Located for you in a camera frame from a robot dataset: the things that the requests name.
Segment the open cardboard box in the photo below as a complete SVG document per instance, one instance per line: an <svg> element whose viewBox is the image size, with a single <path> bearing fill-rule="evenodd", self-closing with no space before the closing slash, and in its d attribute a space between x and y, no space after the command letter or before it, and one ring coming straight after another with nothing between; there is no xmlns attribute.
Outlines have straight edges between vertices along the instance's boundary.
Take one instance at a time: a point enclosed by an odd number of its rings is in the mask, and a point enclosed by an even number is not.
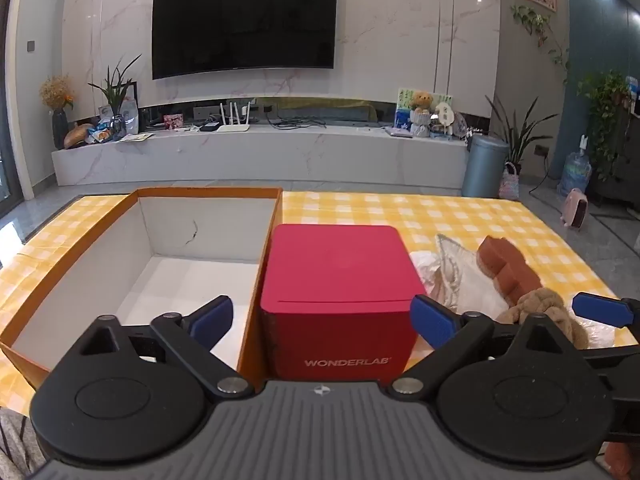
<svg viewBox="0 0 640 480"><path fill-rule="evenodd" d="M137 190L47 273L0 347L37 388L97 316L148 324L224 294L233 325L212 353L259 386L269 370L258 303L281 200L281 189L268 188Z"/></svg>

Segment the glass door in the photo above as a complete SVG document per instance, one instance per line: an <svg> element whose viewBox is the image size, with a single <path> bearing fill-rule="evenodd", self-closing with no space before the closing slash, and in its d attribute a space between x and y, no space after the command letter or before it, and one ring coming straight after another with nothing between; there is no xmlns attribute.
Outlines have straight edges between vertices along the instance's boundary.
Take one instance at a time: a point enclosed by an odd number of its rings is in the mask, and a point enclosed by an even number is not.
<svg viewBox="0 0 640 480"><path fill-rule="evenodd" d="M4 60L9 0L0 0L0 56ZM4 62L0 62L0 218L22 201L22 189L15 169L4 91Z"/></svg>

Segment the trash can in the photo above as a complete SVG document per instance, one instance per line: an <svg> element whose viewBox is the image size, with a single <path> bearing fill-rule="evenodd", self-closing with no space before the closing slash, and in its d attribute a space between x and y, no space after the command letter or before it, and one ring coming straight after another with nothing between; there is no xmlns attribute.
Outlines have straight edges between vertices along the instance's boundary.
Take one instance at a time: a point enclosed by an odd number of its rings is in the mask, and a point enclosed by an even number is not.
<svg viewBox="0 0 640 480"><path fill-rule="evenodd" d="M509 145L503 140L474 135L462 183L462 196L498 198L508 153Z"/></svg>

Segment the large plastic water bottle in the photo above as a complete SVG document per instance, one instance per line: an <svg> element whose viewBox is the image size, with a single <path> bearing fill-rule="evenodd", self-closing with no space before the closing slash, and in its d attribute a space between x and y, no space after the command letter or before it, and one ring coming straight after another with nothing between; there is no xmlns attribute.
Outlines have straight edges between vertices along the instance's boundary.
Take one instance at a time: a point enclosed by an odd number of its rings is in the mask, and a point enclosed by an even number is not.
<svg viewBox="0 0 640 480"><path fill-rule="evenodd" d="M558 193L567 196L569 192L577 187L581 192L587 189L587 184L591 178L591 164L589 157L584 153L587 149L587 137L582 136L580 140L580 151L570 153L564 163L562 179L558 184Z"/></svg>

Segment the silver bolt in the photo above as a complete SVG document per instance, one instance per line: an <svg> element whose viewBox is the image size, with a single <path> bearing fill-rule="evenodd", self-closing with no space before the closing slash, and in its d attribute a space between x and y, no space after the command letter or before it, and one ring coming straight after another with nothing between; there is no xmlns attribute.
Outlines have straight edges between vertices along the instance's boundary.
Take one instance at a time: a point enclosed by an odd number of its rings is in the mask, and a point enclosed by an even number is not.
<svg viewBox="0 0 640 480"><path fill-rule="evenodd" d="M391 387L399 394L411 395L416 394L423 389L424 384L422 384L421 380L414 379L412 377L402 377L400 379L396 379Z"/></svg>
<svg viewBox="0 0 640 480"><path fill-rule="evenodd" d="M218 389L224 394L241 394L249 387L242 377L227 377L218 383Z"/></svg>

